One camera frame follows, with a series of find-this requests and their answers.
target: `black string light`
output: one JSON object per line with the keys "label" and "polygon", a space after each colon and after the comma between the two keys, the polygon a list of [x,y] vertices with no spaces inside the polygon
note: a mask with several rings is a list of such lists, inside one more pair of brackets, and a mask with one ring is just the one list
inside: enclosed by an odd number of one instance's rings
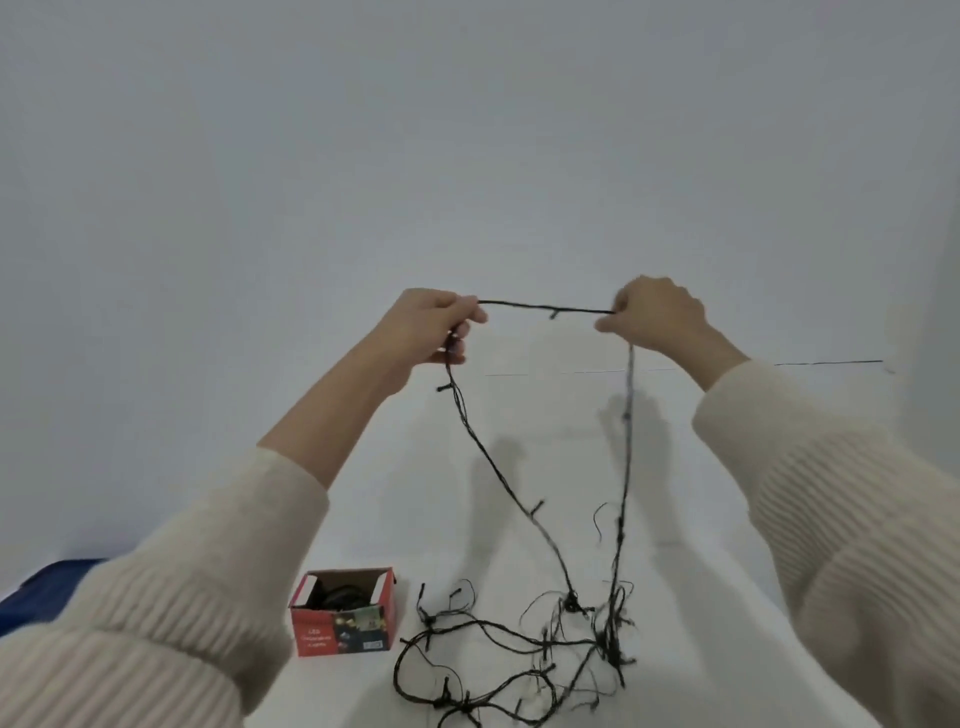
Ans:
{"label": "black string light", "polygon": [[[515,308],[547,310],[552,312],[550,316],[551,320],[557,318],[560,313],[565,312],[592,314],[613,313],[609,310],[533,305],[530,303],[513,303],[509,301],[481,301],[479,303],[481,305],[507,305]],[[627,599],[633,592],[633,584],[620,580],[620,555],[623,550],[627,494],[630,490],[630,475],[633,460],[634,348],[629,348],[627,358],[627,401],[623,413],[626,433],[626,460],[623,476],[623,491],[619,501],[619,515],[616,519],[616,551],[611,564],[610,593],[605,603],[599,606],[584,606],[580,603],[577,591],[573,587],[570,573],[561,554],[560,547],[542,523],[537,520],[537,511],[543,506],[544,501],[540,500],[530,508],[520,501],[516,492],[507,481],[507,478],[497,467],[496,463],[493,462],[487,449],[483,443],[480,442],[480,438],[477,437],[476,432],[473,431],[473,427],[470,426],[464,394],[453,378],[453,369],[451,367],[456,344],[456,336],[451,332],[444,346],[444,350],[446,351],[446,373],[449,382],[443,387],[439,387],[438,391],[451,390],[453,392],[453,401],[460,415],[460,421],[463,423],[464,429],[467,431],[470,439],[473,440],[487,459],[487,462],[490,463],[493,472],[496,474],[503,489],[507,492],[507,495],[523,515],[526,516],[527,520],[540,532],[543,539],[557,557],[557,561],[564,575],[565,591],[545,592],[534,599],[530,606],[524,611],[523,615],[521,615],[520,626],[522,627],[523,617],[526,616],[534,604],[546,596],[553,595],[557,598],[549,622],[542,627],[538,637],[531,637],[524,634],[521,629],[514,630],[504,624],[487,619],[480,619],[475,616],[473,614],[473,608],[476,604],[476,591],[474,591],[473,585],[466,580],[462,583],[468,587],[469,595],[464,591],[463,586],[459,586],[449,595],[447,608],[433,614],[428,613],[420,604],[425,590],[425,585],[421,585],[420,594],[417,598],[417,614],[420,617],[423,629],[411,639],[401,640],[404,646],[394,666],[394,690],[409,702],[430,705],[436,710],[441,711],[443,714],[437,723],[438,728],[442,728],[449,718],[457,715],[465,716],[474,726],[482,728],[483,724],[480,718],[481,709],[497,711],[522,725],[541,726],[552,716],[556,715],[563,706],[567,705],[571,700],[571,696],[574,696],[573,700],[577,700],[577,702],[569,705],[569,710],[587,707],[593,711],[600,704],[601,696],[612,694],[611,692],[601,691],[597,686],[595,678],[592,680],[592,688],[578,687],[585,672],[589,672],[592,676],[592,670],[589,664],[594,656],[599,657],[600,660],[613,667],[616,671],[620,687],[626,687],[623,668],[636,661],[625,657],[620,648],[620,628],[625,624],[633,625],[625,614],[625,605]],[[457,597],[460,597],[463,603],[459,607],[454,607],[454,599]],[[564,634],[564,616],[568,615],[578,615],[584,619],[586,623],[589,624],[592,637],[581,640],[568,640]],[[511,675],[500,685],[488,692],[471,694],[470,691],[466,690],[460,676],[453,668],[436,665],[430,661],[426,654],[430,649],[431,641],[443,635],[470,628],[480,629],[484,635],[486,635],[487,639],[505,650],[517,655],[530,656],[530,668]],[[586,654],[579,666],[577,666],[568,684],[558,682],[555,674],[557,665],[553,660],[553,651],[558,647],[585,647],[587,649]],[[411,650],[416,650],[431,667],[441,669],[446,673],[440,695],[414,695],[400,685],[401,666]],[[454,678],[456,681],[456,685],[452,688],[451,678]],[[500,702],[501,696],[507,689],[514,683],[524,679],[533,679],[536,681],[538,693],[546,693],[548,695],[549,705],[546,708],[539,708],[536,711],[524,710],[522,698],[520,698],[515,705],[508,706]]]}

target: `sleeve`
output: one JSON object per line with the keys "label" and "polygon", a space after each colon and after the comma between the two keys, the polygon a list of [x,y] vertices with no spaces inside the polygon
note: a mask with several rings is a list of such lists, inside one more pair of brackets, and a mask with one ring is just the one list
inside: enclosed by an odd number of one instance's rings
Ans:
{"label": "sleeve", "polygon": [[253,450],[56,621],[0,641],[0,726],[241,725],[289,657],[286,599],[326,509],[312,475]]}
{"label": "sleeve", "polygon": [[747,362],[694,428],[736,478],[798,636],[887,726],[960,725],[960,489]]}

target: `open cardboard box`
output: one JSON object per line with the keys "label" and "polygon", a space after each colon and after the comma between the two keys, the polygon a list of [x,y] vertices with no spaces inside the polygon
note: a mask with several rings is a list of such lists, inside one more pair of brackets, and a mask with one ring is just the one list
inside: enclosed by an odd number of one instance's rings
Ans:
{"label": "open cardboard box", "polygon": [[[307,606],[318,587],[330,592],[345,585],[369,595],[370,605],[339,612]],[[390,568],[308,571],[290,600],[297,654],[313,657],[389,650],[396,633],[395,586]]]}

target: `blue fabric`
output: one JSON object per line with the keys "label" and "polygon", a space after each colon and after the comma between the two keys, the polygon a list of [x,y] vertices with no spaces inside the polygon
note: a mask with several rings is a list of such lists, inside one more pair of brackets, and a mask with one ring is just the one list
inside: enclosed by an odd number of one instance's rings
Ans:
{"label": "blue fabric", "polygon": [[24,624],[52,621],[63,611],[77,585],[104,559],[71,559],[44,567],[0,601],[0,637]]}

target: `beige sweater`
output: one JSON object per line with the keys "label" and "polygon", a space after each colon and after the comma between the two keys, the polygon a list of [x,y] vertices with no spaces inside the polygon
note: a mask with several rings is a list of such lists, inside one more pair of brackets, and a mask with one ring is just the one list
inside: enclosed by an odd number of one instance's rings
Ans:
{"label": "beige sweater", "polygon": [[[960,490],[879,429],[747,363],[697,432],[773,551],[804,644],[891,726],[960,725]],[[0,726],[239,726],[290,653],[284,602],[327,507],[257,450],[228,486],[0,641]]]}

